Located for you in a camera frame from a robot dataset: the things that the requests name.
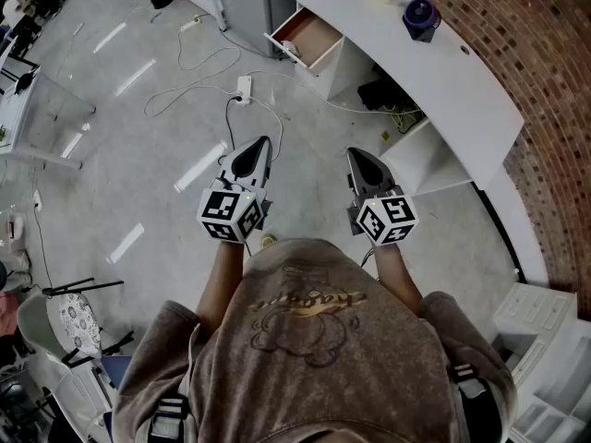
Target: black cable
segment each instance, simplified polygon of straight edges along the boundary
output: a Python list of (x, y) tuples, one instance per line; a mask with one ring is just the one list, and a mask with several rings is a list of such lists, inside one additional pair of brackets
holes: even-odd
[(230, 120), (228, 120), (228, 108), (230, 108), (230, 102), (232, 100), (242, 100), (242, 97), (232, 97), (228, 99), (227, 104), (225, 105), (225, 123), (228, 125), (228, 131), (230, 132), (230, 141), (232, 142), (232, 150), (236, 149), (234, 144), (234, 133), (232, 133), (232, 127), (230, 126)]
[(37, 228), (39, 228), (39, 238), (41, 239), (41, 252), (43, 254), (43, 264), (45, 265), (45, 273), (47, 274), (47, 280), (49, 281), (49, 286), (53, 289), (54, 284), (52, 283), (52, 278), (49, 276), (49, 269), (47, 269), (47, 258), (45, 257), (45, 246), (43, 246), (43, 234), (41, 233), (41, 225), (39, 224), (39, 219), (37, 218), (37, 207), (33, 207), (33, 215), (35, 215), (35, 221), (37, 222)]
[[(31, 186), (32, 186), (33, 195), (34, 195), (35, 187), (37, 186), (37, 182), (35, 180), (35, 169), (33, 169), (33, 177), (31, 179)], [(47, 274), (47, 280), (49, 281), (49, 285), (53, 289), (54, 284), (52, 283), (52, 278), (50, 277), (49, 269), (47, 268), (47, 258), (45, 257), (45, 246), (43, 245), (43, 234), (41, 232), (41, 225), (39, 224), (39, 219), (37, 218), (37, 205), (33, 205), (33, 215), (35, 216), (35, 221), (37, 222), (37, 228), (39, 228), (39, 238), (41, 239), (41, 252), (43, 254), (43, 264), (45, 264), (45, 273)]]
[(366, 255), (363, 257), (363, 260), (361, 261), (361, 267), (362, 267), (362, 268), (363, 268), (363, 267), (366, 265), (366, 263), (368, 262), (368, 259), (369, 259), (370, 257), (372, 257), (372, 256), (373, 256), (373, 254), (374, 254), (374, 250), (373, 250), (373, 247), (372, 247), (372, 248), (370, 248), (370, 249), (369, 249), (369, 251), (368, 251), (368, 252), (366, 253)]
[[(227, 104), (225, 105), (225, 123), (228, 125), (228, 131), (230, 132), (230, 141), (232, 142), (232, 150), (236, 149), (235, 143), (234, 143), (234, 132), (232, 131), (232, 127), (230, 126), (230, 120), (228, 119), (228, 108), (230, 107), (230, 102), (232, 100), (242, 100), (242, 97), (240, 97), (239, 95), (232, 97), (231, 99), (228, 100)], [(225, 158), (227, 156), (227, 154), (222, 154), (222, 156), (220, 156), (218, 158), (218, 165), (222, 165), (222, 159)]]
[(220, 33), (222, 34), (222, 36), (225, 38), (226, 41), (231, 42), (232, 44), (235, 44), (239, 48), (244, 49), (245, 51), (248, 51), (249, 53), (253, 53), (253, 54), (259, 55), (260, 57), (266, 57), (267, 59), (275, 59), (277, 61), (283, 61), (283, 55), (282, 54), (280, 54), (280, 55), (266, 55), (266, 54), (260, 53), (259, 51), (253, 51), (252, 49), (245, 48), (241, 44), (238, 44), (237, 42), (232, 41), (230, 38), (228, 38), (223, 33), (222, 30), (220, 30)]

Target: brown t-shirt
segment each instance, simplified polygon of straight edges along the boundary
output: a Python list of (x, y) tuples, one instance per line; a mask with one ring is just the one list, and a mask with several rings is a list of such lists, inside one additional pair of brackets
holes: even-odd
[[(512, 420), (511, 375), (455, 301), (431, 294), (419, 315), (326, 242), (264, 249), (247, 263), (222, 326), (193, 354), (199, 441), (293, 442), (336, 430), (372, 442), (458, 441), (446, 351), (478, 367), (503, 396), (501, 418)], [(198, 323), (164, 305), (120, 389), (115, 443), (134, 441), (178, 387)]]

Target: open drawer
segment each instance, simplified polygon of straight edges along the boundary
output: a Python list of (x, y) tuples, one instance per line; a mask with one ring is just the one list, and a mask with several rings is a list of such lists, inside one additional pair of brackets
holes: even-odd
[[(307, 8), (300, 8), (271, 36), (269, 40), (301, 66), (318, 75), (338, 53), (343, 35)], [(292, 43), (299, 55), (282, 45)]]

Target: gray floor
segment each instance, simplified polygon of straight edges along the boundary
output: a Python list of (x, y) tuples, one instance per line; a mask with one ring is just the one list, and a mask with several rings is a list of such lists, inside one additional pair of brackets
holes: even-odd
[[(38, 166), (34, 180), (44, 204), (38, 217), (54, 286), (89, 276), (126, 282), (87, 293), (100, 323), (114, 335), (134, 329), (141, 336), (166, 299), (195, 307), (217, 246), (195, 218), (201, 190), (211, 182), (217, 165), (181, 193), (174, 183), (216, 143), (229, 141), (223, 114), (227, 96), (196, 89), (159, 116), (146, 118), (143, 109), (156, 92), (216, 72), (235, 55), (224, 51), (200, 69), (179, 70), (176, 34), (200, 10), (186, 0), (175, 0), (151, 22), (157, 13), (148, 0), (68, 0), (28, 55), (40, 62), (46, 75), (98, 107), (90, 118), (90, 131), (72, 155), (84, 162), (83, 168)], [(94, 54), (97, 43), (122, 21), (124, 29)], [(82, 22), (83, 28), (72, 37)], [(204, 18), (182, 38), (184, 66), (194, 66), (213, 51), (231, 46), (212, 18)], [(155, 64), (115, 96), (120, 84), (151, 59)], [(236, 65), (204, 84), (234, 91), (239, 75), (257, 69), (294, 72), (289, 61), (243, 51)], [(346, 219), (352, 194), (346, 183), (344, 150), (357, 146), (379, 154), (399, 137), (395, 125), (384, 115), (337, 110), (286, 78), (267, 74), (253, 78), (254, 95), (284, 123), (281, 155), (268, 184), (274, 204), (265, 231), (279, 238), (322, 237), (361, 261), (370, 243), (364, 236), (353, 237)], [(170, 100), (171, 94), (164, 95), (155, 107)], [(355, 90), (335, 102), (364, 108)], [(279, 134), (272, 114), (257, 104), (232, 106), (230, 121), (238, 144), (262, 134), (275, 141)], [(384, 130), (392, 136), (388, 142), (380, 137)], [(27, 213), (33, 277), (45, 287), (48, 281), (30, 201), (31, 178), (28, 165), (11, 163), (3, 187), (9, 196), (3, 196), (2, 202)], [(492, 338), (491, 315), (511, 287), (514, 273), (476, 193), (471, 186), (460, 186), (418, 197), (416, 208), (420, 224), (401, 248), (419, 289), (453, 294)], [(144, 234), (110, 264), (106, 258), (138, 223)], [(255, 233), (249, 240), (253, 253), (259, 249), (259, 238)], [(372, 259), (368, 270), (375, 275)]]

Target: power strip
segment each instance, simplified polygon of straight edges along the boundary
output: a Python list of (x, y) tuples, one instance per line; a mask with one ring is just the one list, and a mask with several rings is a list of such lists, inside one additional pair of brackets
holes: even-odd
[(183, 25), (181, 27), (179, 33), (182, 33), (183, 31), (187, 31), (189, 28), (192, 28), (198, 24), (199, 24), (199, 18), (197, 18), (197, 20), (189, 21), (186, 25)]
[(35, 192), (33, 193), (33, 205), (37, 211), (41, 211), (43, 209), (43, 204), (41, 202), (41, 194), (37, 189), (35, 189)]
[(238, 105), (242, 105), (243, 107), (250, 104), (250, 93), (252, 91), (252, 77), (251, 76), (241, 76), (238, 78), (238, 88), (236, 92), (240, 94), (242, 100), (237, 101)]

